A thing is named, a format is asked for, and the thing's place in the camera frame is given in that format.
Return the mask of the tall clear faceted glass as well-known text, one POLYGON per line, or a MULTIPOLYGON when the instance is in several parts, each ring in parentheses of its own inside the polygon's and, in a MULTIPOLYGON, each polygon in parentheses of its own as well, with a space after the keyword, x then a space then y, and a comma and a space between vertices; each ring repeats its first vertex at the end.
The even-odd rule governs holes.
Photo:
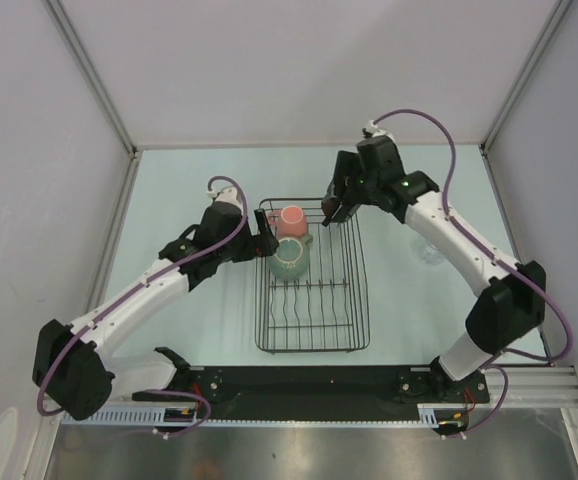
POLYGON ((414 255, 424 264, 437 266, 446 260, 440 250, 424 237, 416 237, 411 242, 411 248, 414 255))

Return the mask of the black cup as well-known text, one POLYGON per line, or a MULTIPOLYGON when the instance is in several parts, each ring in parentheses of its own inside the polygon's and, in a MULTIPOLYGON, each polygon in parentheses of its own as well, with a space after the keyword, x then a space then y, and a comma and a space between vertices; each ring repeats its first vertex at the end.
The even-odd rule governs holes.
POLYGON ((328 227, 331 224, 342 224, 353 217, 357 208, 348 205, 343 200, 334 197, 324 198, 321 202, 324 219, 321 224, 328 227))

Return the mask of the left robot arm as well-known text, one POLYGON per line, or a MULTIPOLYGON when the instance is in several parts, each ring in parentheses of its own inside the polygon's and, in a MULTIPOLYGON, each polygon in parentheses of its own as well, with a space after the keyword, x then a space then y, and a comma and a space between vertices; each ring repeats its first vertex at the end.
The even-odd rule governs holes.
POLYGON ((138 357, 113 354, 144 322, 191 293, 225 263, 269 257, 278 248, 267 215, 254 212, 253 233, 237 201, 215 200, 199 223, 167 243, 157 259, 121 293, 93 311, 62 324, 50 320, 39 331, 32 380, 41 399, 59 412, 85 420, 114 397, 159 391, 183 397, 190 387, 184 360, 158 347, 138 357))

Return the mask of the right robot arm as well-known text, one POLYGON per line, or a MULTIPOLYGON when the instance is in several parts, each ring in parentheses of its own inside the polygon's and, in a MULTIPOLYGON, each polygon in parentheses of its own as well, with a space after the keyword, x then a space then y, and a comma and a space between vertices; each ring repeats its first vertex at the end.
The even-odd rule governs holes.
POLYGON ((464 333, 430 365, 432 393, 453 401, 465 391, 466 378, 543 323, 545 301, 539 293, 546 273, 535 261, 521 264, 500 254, 462 224, 427 174, 405 171, 387 136, 364 139, 353 152, 338 152, 321 201, 323 223, 343 223, 362 205, 381 209, 429 241, 476 297, 464 333))

